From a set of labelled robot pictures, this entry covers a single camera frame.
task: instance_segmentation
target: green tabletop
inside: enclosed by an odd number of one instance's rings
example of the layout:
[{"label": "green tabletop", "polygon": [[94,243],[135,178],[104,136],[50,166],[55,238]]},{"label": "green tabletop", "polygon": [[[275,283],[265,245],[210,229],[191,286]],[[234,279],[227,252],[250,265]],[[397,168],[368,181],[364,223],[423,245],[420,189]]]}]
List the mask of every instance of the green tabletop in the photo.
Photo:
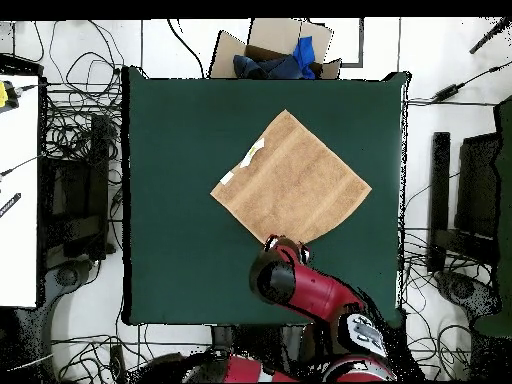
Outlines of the green tabletop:
[{"label": "green tabletop", "polygon": [[305,322],[251,293],[249,268],[262,246],[210,195],[284,109],[372,187],[346,221],[309,244],[311,266],[367,291],[396,322],[405,74],[381,82],[123,75],[125,322]]}]

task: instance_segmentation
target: wire bundle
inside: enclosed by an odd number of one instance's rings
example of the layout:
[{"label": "wire bundle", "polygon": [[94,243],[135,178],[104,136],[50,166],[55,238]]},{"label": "wire bundle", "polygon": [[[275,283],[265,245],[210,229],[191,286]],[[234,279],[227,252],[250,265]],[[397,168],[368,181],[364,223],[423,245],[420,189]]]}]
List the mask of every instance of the wire bundle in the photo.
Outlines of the wire bundle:
[{"label": "wire bundle", "polygon": [[[103,340],[103,341],[91,340],[91,341],[87,342],[85,347],[79,353],[74,355],[70,359],[70,361],[64,367],[62,367],[59,370],[58,376],[57,376],[58,381],[59,382],[73,381],[75,383],[78,383],[78,382],[82,382],[84,380],[88,380],[89,384],[94,384],[96,381],[99,381],[100,384],[109,384],[107,382],[107,379],[104,377],[104,372],[108,371],[112,381],[115,382],[117,380],[117,378],[119,377],[118,373],[119,373],[119,370],[121,368],[120,364],[118,364],[115,367],[110,365],[110,363],[109,364],[104,364],[103,361],[100,359],[100,357],[98,355],[98,349],[103,348],[110,355],[110,349],[112,349],[113,343],[114,344],[119,343],[119,344],[121,344],[123,346],[123,348],[125,348],[128,351],[130,351],[131,353],[137,355],[137,352],[135,352],[134,350],[130,349],[117,336],[107,336],[107,335],[105,335],[104,337],[105,337],[105,340]],[[85,355],[87,355],[89,353],[92,353],[94,355],[94,358],[85,357]],[[140,357],[143,358],[144,362],[147,362],[147,359],[143,355],[140,355]],[[91,373],[91,370],[89,369],[89,367],[87,367],[87,364],[91,364],[91,365],[94,366],[93,372],[96,371],[95,374]],[[73,366],[81,366],[82,370],[85,371],[85,373],[87,375],[85,377],[80,377],[80,378],[77,378],[75,380],[67,380],[66,376],[68,374],[68,371]]]},{"label": "wire bundle", "polygon": [[[459,175],[459,172],[450,176],[450,178]],[[430,185],[420,190],[416,194],[414,194],[409,201],[406,203],[405,210],[409,206],[410,202],[416,198],[421,193],[425,192],[430,188]],[[431,286],[436,289],[435,280],[433,279],[433,273],[425,273],[426,270],[426,260],[427,260],[427,250],[428,249],[437,249],[435,246],[428,246],[427,242],[419,237],[418,235],[412,234],[412,230],[429,230],[428,228],[415,228],[408,229],[404,228],[404,234],[406,240],[404,242],[404,266],[405,266],[405,278],[403,281],[403,285],[400,289],[400,306],[405,306],[404,309],[409,309],[410,312],[408,315],[417,315],[425,324],[425,328],[427,334],[424,337],[418,339],[412,339],[412,337],[408,336],[411,341],[408,343],[410,350],[414,353],[428,353],[429,355],[425,357],[416,358],[417,363],[420,367],[429,367],[433,369],[437,369],[437,373],[433,377],[434,380],[437,380],[441,375],[441,372],[444,371],[450,380],[460,379],[459,376],[456,375],[454,370],[456,362],[462,364],[463,371],[468,371],[469,369],[469,354],[470,351],[464,351],[460,348],[456,348],[454,351],[450,350],[445,343],[442,342],[442,336],[448,330],[451,329],[460,329],[469,334],[471,330],[467,327],[464,327],[459,324],[451,324],[442,328],[436,336],[433,335],[431,327],[425,317],[422,315],[422,312],[427,307],[427,299],[422,293],[422,288]],[[480,276],[480,272],[485,270],[488,276],[487,284],[491,284],[491,270],[488,268],[486,264],[475,261],[472,258],[469,258],[464,255],[460,255],[457,253],[444,253],[446,256],[446,265],[444,269],[448,272],[463,272],[466,273],[468,268],[476,267],[476,276],[474,279],[478,279]],[[416,293],[420,295],[423,299],[423,306],[419,308],[415,308],[408,302],[408,295],[414,290]],[[424,349],[415,348],[417,345],[424,347]],[[424,362],[430,361],[434,358],[438,359],[439,365],[426,364]]]},{"label": "wire bundle", "polygon": [[[118,158],[120,153],[118,145],[121,142],[119,136],[121,126],[121,83],[118,66],[124,66],[123,55],[117,48],[112,34],[102,26],[89,21],[104,40],[110,60],[95,52],[86,52],[73,62],[64,77],[52,57],[52,45],[58,22],[56,21],[53,25],[48,54],[57,68],[62,82],[48,84],[46,145],[43,148],[43,152],[47,157],[85,161],[88,165],[95,166],[96,164],[90,155],[91,118],[93,115],[104,115],[109,118],[111,125],[115,128],[112,135],[109,134],[106,137],[109,145],[109,160],[120,162]],[[108,33],[112,38],[115,49],[121,58],[121,64],[116,64],[110,44],[102,31]],[[93,56],[94,59],[89,65],[86,82],[71,82],[69,76],[73,69],[83,58],[90,56]],[[107,83],[90,83],[90,73],[94,64],[104,64],[111,68],[112,74]],[[98,86],[104,86],[104,88],[97,91],[89,89],[90,87],[96,88]],[[112,172],[117,174],[117,177],[110,179]],[[120,184],[120,177],[121,174],[117,169],[109,171],[109,182],[111,185]]]}]

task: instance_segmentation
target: tan towel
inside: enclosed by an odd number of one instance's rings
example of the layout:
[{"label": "tan towel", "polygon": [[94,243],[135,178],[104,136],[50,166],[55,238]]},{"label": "tan towel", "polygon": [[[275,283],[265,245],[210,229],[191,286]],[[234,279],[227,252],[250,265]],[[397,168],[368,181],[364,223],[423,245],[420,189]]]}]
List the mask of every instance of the tan towel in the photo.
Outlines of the tan towel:
[{"label": "tan towel", "polygon": [[261,243],[270,234],[308,243],[341,224],[370,191],[285,110],[211,195]]}]

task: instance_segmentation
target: white floor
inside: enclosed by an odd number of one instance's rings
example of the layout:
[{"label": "white floor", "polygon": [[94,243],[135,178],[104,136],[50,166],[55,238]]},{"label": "white floor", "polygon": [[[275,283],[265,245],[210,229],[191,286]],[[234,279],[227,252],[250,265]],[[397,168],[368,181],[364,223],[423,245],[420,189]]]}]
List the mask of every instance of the white floor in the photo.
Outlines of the white floor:
[{"label": "white floor", "polygon": [[[312,19],[324,22],[334,30],[334,37],[326,60],[341,57],[345,62],[357,61],[358,25],[357,19]],[[366,18],[364,41],[364,67],[342,69],[340,78],[382,79],[397,70],[412,73],[409,98],[430,98],[440,89],[465,81],[491,66],[501,65],[510,60],[510,35],[508,32],[496,36],[476,54],[469,49],[496,22],[489,18]],[[173,36],[165,20],[144,21],[97,21],[108,29],[124,57],[126,65],[142,66],[152,78],[199,78],[199,66],[190,53]],[[231,20],[181,20],[181,36],[199,56],[205,72],[209,69],[218,31],[227,30],[241,40],[246,40],[249,30],[248,19]],[[61,77],[48,54],[54,22],[38,22],[45,54],[41,64],[44,75],[50,82],[60,82]],[[9,25],[0,24],[0,52],[12,52],[12,32]],[[112,54],[117,63],[121,58],[111,44]],[[65,21],[55,26],[55,38],[51,55],[65,74],[76,58],[94,51],[108,58],[104,40],[95,27],[87,21]],[[36,59],[41,55],[39,41],[31,22],[16,24],[16,54]],[[84,58],[70,74],[70,79],[83,82],[87,77],[89,64],[94,57]],[[93,67],[93,82],[105,82],[104,65]],[[457,102],[498,103],[512,94],[512,66],[486,75],[463,88],[460,94],[450,99]],[[429,184],[430,149],[432,134],[436,131],[451,133],[451,173],[458,171],[458,150],[465,137],[494,132],[492,107],[435,105],[411,106],[408,115],[408,154],[406,199]],[[455,190],[457,178],[451,180],[450,223],[455,214]],[[428,191],[415,198],[407,209],[406,227],[427,227]],[[409,231],[425,239],[426,232]],[[110,256],[102,264],[98,279],[91,285],[66,296],[58,305],[52,337],[71,339],[115,334],[115,321],[119,312],[122,294],[123,263],[122,252]],[[409,290],[409,302],[428,320],[434,337],[438,331],[451,323],[466,325],[461,309],[444,301],[436,289],[426,285],[421,288],[426,298],[426,307],[421,311],[424,300],[419,290]],[[426,326],[418,315],[408,317],[408,333],[411,340],[426,335]],[[119,324],[119,333],[126,342],[136,343],[137,327]],[[141,328],[143,339],[145,327]],[[201,350],[211,342],[210,329],[204,326],[150,325],[147,332],[153,354],[181,352],[188,354]],[[443,336],[451,348],[469,348],[469,340],[462,330],[450,330]],[[157,343],[180,343],[162,345]],[[432,342],[423,341],[411,345],[412,349],[431,349]],[[65,365],[70,357],[83,348],[83,344],[57,345],[54,348],[57,367]],[[142,343],[141,353],[150,357],[147,346]],[[415,352],[418,358],[429,356]],[[108,363],[108,353],[100,356]],[[128,367],[137,363],[134,355],[127,354]],[[429,364],[435,364],[436,358]],[[437,369],[425,367],[429,378]],[[83,370],[73,368],[68,376],[83,376]]]}]

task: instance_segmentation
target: red robot arm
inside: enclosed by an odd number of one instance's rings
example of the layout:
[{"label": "red robot arm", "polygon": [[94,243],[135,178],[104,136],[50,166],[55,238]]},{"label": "red robot arm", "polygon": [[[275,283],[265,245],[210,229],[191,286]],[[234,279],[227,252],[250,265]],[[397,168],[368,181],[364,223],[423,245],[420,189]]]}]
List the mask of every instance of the red robot arm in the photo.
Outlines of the red robot arm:
[{"label": "red robot arm", "polygon": [[366,304],[341,280],[307,266],[309,250],[270,236],[250,271],[251,290],[263,301],[290,309],[326,330],[329,357],[322,381],[394,381],[381,333]]}]

